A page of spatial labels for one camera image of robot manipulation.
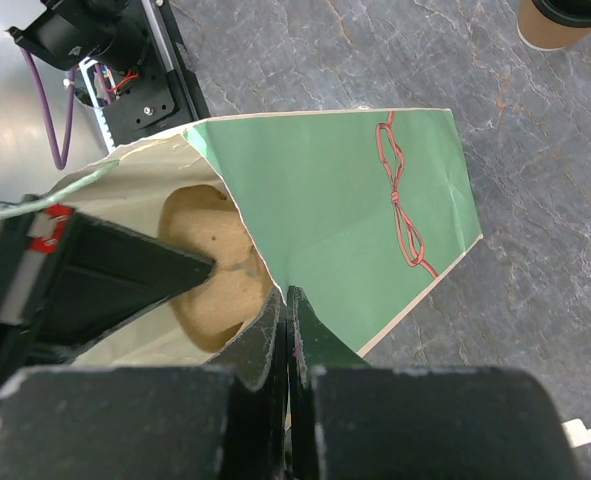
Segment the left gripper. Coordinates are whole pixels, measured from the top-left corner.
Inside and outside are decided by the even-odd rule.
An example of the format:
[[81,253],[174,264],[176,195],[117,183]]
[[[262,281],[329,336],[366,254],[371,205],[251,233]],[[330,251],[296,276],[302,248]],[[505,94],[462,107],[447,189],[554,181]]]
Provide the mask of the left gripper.
[[27,336],[86,347],[213,269],[207,256],[62,204],[0,210],[0,384],[21,365]]

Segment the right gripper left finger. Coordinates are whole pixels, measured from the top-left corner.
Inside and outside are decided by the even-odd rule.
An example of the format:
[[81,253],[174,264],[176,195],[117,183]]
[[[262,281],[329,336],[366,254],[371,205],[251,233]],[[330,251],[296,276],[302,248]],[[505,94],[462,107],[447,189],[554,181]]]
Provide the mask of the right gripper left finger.
[[198,366],[33,367],[0,389],[0,479],[279,479],[285,308]]

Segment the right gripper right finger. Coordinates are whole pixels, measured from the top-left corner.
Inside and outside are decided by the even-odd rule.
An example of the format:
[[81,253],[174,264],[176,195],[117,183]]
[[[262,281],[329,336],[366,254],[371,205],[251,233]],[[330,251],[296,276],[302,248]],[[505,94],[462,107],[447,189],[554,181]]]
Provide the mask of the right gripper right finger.
[[529,373],[496,366],[375,368],[289,289],[298,479],[577,479],[557,410]]

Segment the green printed paper bag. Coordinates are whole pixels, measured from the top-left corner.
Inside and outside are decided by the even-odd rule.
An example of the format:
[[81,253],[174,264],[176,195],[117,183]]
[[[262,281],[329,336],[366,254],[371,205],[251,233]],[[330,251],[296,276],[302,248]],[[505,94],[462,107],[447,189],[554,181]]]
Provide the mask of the green printed paper bag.
[[[36,197],[161,241],[166,199],[196,185],[232,200],[273,282],[269,294],[284,302],[290,288],[303,290],[358,355],[482,236],[454,115],[442,108],[201,120],[119,147]],[[173,299],[64,364],[199,365],[253,321],[206,352],[180,326]]]

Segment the brown paper coffee cup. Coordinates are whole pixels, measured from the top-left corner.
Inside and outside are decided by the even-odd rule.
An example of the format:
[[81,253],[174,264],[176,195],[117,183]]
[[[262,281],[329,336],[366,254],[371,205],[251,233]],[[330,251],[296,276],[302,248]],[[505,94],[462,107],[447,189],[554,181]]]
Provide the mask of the brown paper coffee cup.
[[517,32],[529,48],[550,52],[560,50],[591,34],[591,28],[559,25],[543,15],[531,0],[520,2]]

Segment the black plastic cup lid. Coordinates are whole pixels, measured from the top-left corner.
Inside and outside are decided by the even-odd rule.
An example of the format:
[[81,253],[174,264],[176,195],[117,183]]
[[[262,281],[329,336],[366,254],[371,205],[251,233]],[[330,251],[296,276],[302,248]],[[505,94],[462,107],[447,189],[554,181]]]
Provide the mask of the black plastic cup lid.
[[591,28],[591,0],[533,0],[537,10],[556,24]]

